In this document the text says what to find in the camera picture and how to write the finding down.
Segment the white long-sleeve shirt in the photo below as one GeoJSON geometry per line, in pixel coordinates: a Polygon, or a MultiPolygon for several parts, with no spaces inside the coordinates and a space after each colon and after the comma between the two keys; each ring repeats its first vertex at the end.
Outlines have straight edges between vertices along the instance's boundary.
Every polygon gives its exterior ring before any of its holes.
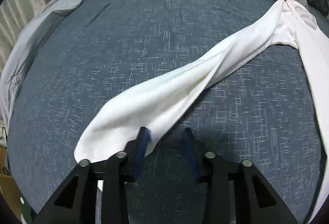
{"type": "Polygon", "coordinates": [[[324,149],[328,149],[328,37],[294,0],[278,0],[255,23],[225,38],[192,63],[135,85],[109,100],[83,131],[76,161],[106,160],[146,126],[150,153],[204,89],[271,45],[298,50],[312,94],[324,149]]]}

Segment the light grey crumpled sheet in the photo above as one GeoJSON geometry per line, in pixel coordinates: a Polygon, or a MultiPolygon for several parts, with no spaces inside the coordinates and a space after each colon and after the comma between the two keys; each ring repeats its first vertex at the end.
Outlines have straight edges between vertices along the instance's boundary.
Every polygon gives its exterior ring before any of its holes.
{"type": "Polygon", "coordinates": [[[16,100],[38,52],[57,27],[86,0],[52,0],[21,31],[1,74],[1,114],[9,130],[16,100]]]}

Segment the blue patterned bed cover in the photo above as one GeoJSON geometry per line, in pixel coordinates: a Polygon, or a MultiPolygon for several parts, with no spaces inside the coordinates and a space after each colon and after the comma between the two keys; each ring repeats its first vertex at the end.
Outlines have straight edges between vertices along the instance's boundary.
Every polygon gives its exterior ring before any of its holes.
{"type": "MultiPolygon", "coordinates": [[[[86,0],[56,29],[16,101],[7,160],[38,212],[75,167],[92,118],[122,91],[180,68],[254,23],[273,0],[86,0]]],[[[126,186],[131,223],[200,223],[183,130],[228,160],[255,163],[299,223],[319,192],[326,157],[302,61],[273,45],[204,91],[126,186]]]]}

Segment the beige striped curtain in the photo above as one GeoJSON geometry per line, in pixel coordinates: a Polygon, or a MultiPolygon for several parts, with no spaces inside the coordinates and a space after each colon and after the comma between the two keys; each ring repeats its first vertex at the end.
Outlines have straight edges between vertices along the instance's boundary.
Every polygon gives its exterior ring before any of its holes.
{"type": "Polygon", "coordinates": [[[1,3],[1,69],[13,50],[20,32],[46,5],[46,0],[3,0],[1,3]]]}

